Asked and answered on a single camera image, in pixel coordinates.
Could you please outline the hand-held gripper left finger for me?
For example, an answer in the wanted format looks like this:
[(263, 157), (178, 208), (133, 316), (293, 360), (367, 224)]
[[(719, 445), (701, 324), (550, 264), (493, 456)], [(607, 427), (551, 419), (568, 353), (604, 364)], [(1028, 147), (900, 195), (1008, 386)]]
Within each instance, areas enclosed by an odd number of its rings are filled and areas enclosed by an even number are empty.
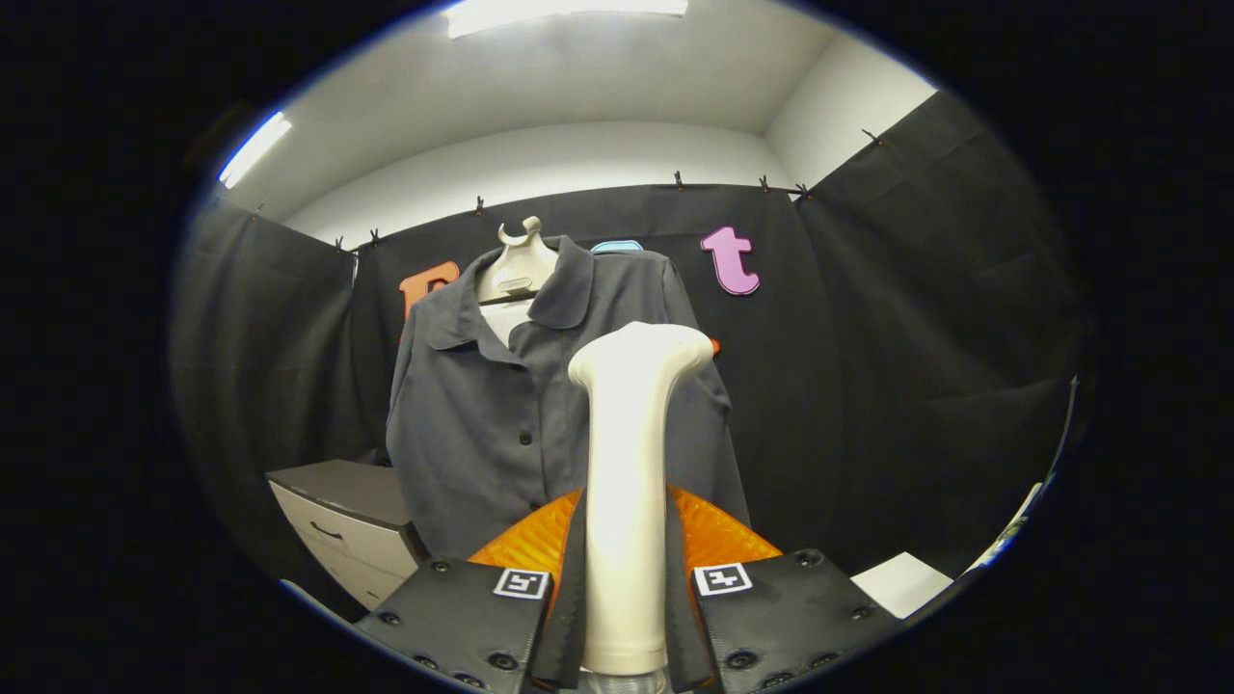
[(450, 693), (578, 687), (585, 641), (585, 491), (529, 514), (471, 559), (433, 557), (355, 630)]

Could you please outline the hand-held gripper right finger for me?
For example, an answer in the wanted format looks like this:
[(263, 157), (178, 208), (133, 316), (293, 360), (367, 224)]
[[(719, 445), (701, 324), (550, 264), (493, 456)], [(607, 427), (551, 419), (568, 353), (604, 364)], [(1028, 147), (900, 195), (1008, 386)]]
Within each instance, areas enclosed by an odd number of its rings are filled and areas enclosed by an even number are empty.
[(903, 620), (821, 550), (777, 550), (682, 488), (666, 510), (665, 635), (676, 693), (771, 693), (900, 636)]

